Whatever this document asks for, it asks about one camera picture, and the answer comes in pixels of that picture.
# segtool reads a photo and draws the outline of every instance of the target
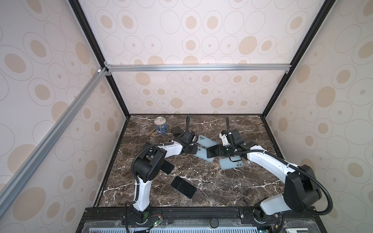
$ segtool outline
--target beige circle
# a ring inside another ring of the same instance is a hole
[[[290,29],[295,30],[295,29],[299,28],[300,25],[302,24],[302,22],[303,22],[302,17],[300,17],[300,16],[296,17],[295,19],[293,19],[293,21],[291,21]]]
[[[100,92],[105,94],[105,86],[103,84],[100,85]]]
[[[338,218],[338,212],[335,210],[335,208],[332,209],[332,211],[329,213],[329,216],[332,217],[333,219]]]
[[[366,42],[359,49],[358,56],[362,59],[368,58],[373,54],[373,41]]]
[[[66,178],[63,180],[62,187],[64,189],[69,189],[74,182],[74,178],[72,176],[66,176]]]
[[[47,55],[47,50],[40,41],[32,40],[30,42],[30,48],[38,57],[45,57]]]
[[[125,16],[122,17],[122,24],[123,24],[123,26],[125,26],[128,29],[130,29],[134,26],[133,20],[128,15],[125,15]]]
[[[313,145],[313,138],[311,136],[307,136],[305,139],[304,139],[304,142],[306,143],[307,146],[312,146]]]
[[[93,127],[94,127],[94,130],[96,130],[97,132],[100,131],[101,126],[99,122],[96,122]]]
[[[136,60],[134,61],[134,64],[135,64],[135,65],[143,65],[144,63],[142,62],[142,60],[136,59]]]
[[[367,4],[365,5],[365,7],[363,9],[363,15],[364,16],[369,16],[371,14],[373,14],[373,1],[372,0],[367,2]]]
[[[97,163],[94,160],[89,161],[84,169],[84,175],[87,179],[92,179],[97,171]]]
[[[165,90],[160,88],[160,89],[157,90],[157,93],[160,94],[160,95],[164,95],[166,92],[165,92]]]
[[[4,58],[5,65],[15,73],[23,73],[26,71],[26,64],[23,59],[13,53],[8,53]]]
[[[261,50],[263,50],[263,51],[267,51],[267,50],[269,50],[271,47],[272,47],[272,41],[265,41],[265,42],[261,45]]]
[[[315,165],[313,164],[313,162],[307,158],[305,158],[304,160],[301,161],[301,165],[307,165],[309,166],[310,168],[312,168],[313,171],[315,171]]]
[[[91,115],[92,115],[91,110],[89,108],[84,109],[83,110],[83,115],[87,119],[91,118]]]
[[[26,0],[27,5],[36,13],[40,14],[42,12],[41,4],[39,0]]]
[[[318,126],[317,126],[317,130],[321,133],[321,134],[326,134],[329,130],[329,127],[327,126],[326,123],[322,122],[320,123]]]
[[[188,56],[184,58],[183,64],[199,64],[199,61],[195,56]]]
[[[211,78],[210,78],[209,75],[205,75],[205,76],[202,77],[202,81],[203,81],[203,82],[209,82],[210,79],[211,79]]]
[[[195,42],[193,40],[188,40],[186,43],[186,48],[188,50],[192,51],[195,49]]]
[[[197,20],[194,16],[189,16],[186,18],[185,24],[189,29],[193,29],[197,25]]]
[[[214,108],[219,108],[224,104],[224,100],[221,98],[215,98],[211,101],[211,106]]]
[[[105,28],[112,28],[113,27],[113,22],[112,20],[107,17],[106,15],[103,15],[100,17],[100,21],[101,21],[101,24],[105,27]]]
[[[173,98],[170,104],[174,108],[180,108],[181,106],[183,106],[183,101],[179,98]]]
[[[41,187],[34,187],[20,194],[13,205],[13,216],[18,221],[26,221],[34,217],[43,208],[46,192]]]
[[[283,99],[281,100],[281,105],[282,105],[282,106],[285,107],[287,103],[288,103],[288,100],[287,100],[287,99],[283,98]]]
[[[107,126],[107,129],[109,130],[109,132],[113,132],[114,128],[115,128],[115,121],[114,121],[114,119],[110,117],[107,120],[106,126]]]
[[[149,89],[143,89],[142,92],[144,93],[144,95],[150,95]]]
[[[357,163],[350,163],[347,170],[354,177],[362,177],[364,174],[364,169]]]
[[[282,132],[285,132],[288,129],[288,120],[285,117],[280,118],[278,127]]]
[[[202,94],[202,95],[207,95],[208,93],[209,93],[209,90],[206,89],[206,88],[203,88],[203,89],[201,90],[201,94]]]
[[[32,144],[24,144],[15,148],[8,157],[7,165],[9,171],[15,174],[35,148],[36,146]]]
[[[59,202],[52,203],[47,210],[47,217],[54,218],[60,211],[61,204]]]
[[[257,47],[258,41],[254,36],[248,36],[239,43],[238,50],[243,55],[252,53]]]
[[[148,64],[149,65],[164,65],[164,61],[162,58],[158,56],[151,56],[148,59]]]
[[[211,16],[207,20],[207,27],[209,29],[215,29],[217,27],[218,23],[219,23],[218,19],[215,16]]]
[[[258,76],[256,76],[256,75],[251,76],[250,79],[249,79],[250,83],[255,83],[256,81],[258,81]]]
[[[136,81],[143,85],[143,86],[146,86],[146,85],[149,85],[150,84],[150,76],[147,74],[147,73],[144,73],[144,72],[138,72],[136,75],[135,75],[135,79]]]
[[[297,81],[300,82],[300,83],[303,83],[305,82],[309,75],[310,75],[310,66],[307,65],[307,64],[304,64],[302,65],[299,70],[297,71],[297,74],[296,74],[296,77],[297,77]]]
[[[97,181],[98,181],[98,182],[101,182],[103,176],[104,176],[104,174],[103,174],[102,172],[100,172],[100,173],[97,175]]]
[[[94,198],[96,197],[96,192],[95,190],[93,190],[90,194],[90,201],[94,201]]]
[[[63,101],[56,102],[52,106],[52,118],[54,122],[57,122],[58,119],[62,116],[62,114],[66,111],[69,105]]]
[[[41,100],[47,100],[50,97],[50,91],[45,85],[39,84],[35,87],[35,95]]]
[[[70,222],[71,220],[73,220],[75,213],[76,213],[76,209],[74,207],[69,209],[65,216],[66,222]]]
[[[335,100],[335,90],[331,86],[321,88],[316,95],[316,103],[319,107],[326,108]]]
[[[368,194],[369,201],[373,204],[373,191],[370,191]]]
[[[233,82],[240,82],[242,80],[242,76],[241,75],[237,75],[233,78]]]
[[[337,75],[337,82],[339,84],[343,84],[347,82],[350,77],[351,77],[351,72],[349,70],[342,70]]]
[[[79,60],[83,64],[88,64],[90,62],[90,53],[88,52],[87,47],[82,42],[78,42],[75,45],[75,52]]]

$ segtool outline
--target can label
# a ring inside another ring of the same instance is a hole
[[[156,131],[159,134],[165,134],[167,132],[167,123],[163,125],[156,125]]]
[[[167,123],[164,117],[157,117],[154,120],[154,124],[156,125],[157,133],[165,134],[167,132]]]

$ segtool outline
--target black smartphone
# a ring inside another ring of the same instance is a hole
[[[195,191],[197,190],[196,187],[189,184],[179,176],[175,177],[175,179],[171,183],[171,186],[189,198],[192,198]]]

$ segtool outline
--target phone case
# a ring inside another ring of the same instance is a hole
[[[175,177],[175,179],[171,183],[171,186],[189,198],[192,198],[195,191],[197,190],[196,187],[189,184],[179,176]]]
[[[240,156],[231,157],[232,161],[236,161],[236,160],[239,160],[239,159],[241,159]],[[220,167],[222,168],[222,170],[228,170],[228,169],[244,166],[244,163],[242,161],[232,162],[231,160],[229,158],[219,159],[219,164],[220,164]]]
[[[213,141],[213,140],[211,140],[210,138],[207,138],[207,137],[205,137],[203,135],[200,135],[198,137],[197,144],[200,144],[201,146],[209,148],[209,147],[217,145],[218,143],[215,142],[215,141]]]

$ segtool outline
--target marble tabletop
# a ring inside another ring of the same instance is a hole
[[[132,115],[121,142],[109,179],[104,189],[99,207],[123,207],[125,201],[132,201],[135,180],[131,175],[132,159],[146,141],[167,142],[173,135],[170,129],[185,127],[185,115],[162,115],[168,124],[165,135],[154,132],[155,115]],[[230,129],[238,129],[245,141],[252,140],[271,153],[275,153],[269,136],[258,116],[232,115]],[[204,135],[221,143],[219,133],[226,129],[224,115],[192,115],[189,130],[196,135]],[[245,206],[242,199],[253,206],[256,202],[283,192],[284,184],[269,171],[259,165],[243,160],[244,166],[237,169],[222,170],[219,159],[212,163],[194,155],[177,155],[166,160],[175,168],[167,175],[160,171],[153,180],[150,191],[150,205],[153,207],[215,207]],[[197,188],[192,199],[181,194],[171,186],[176,176],[182,177]]]

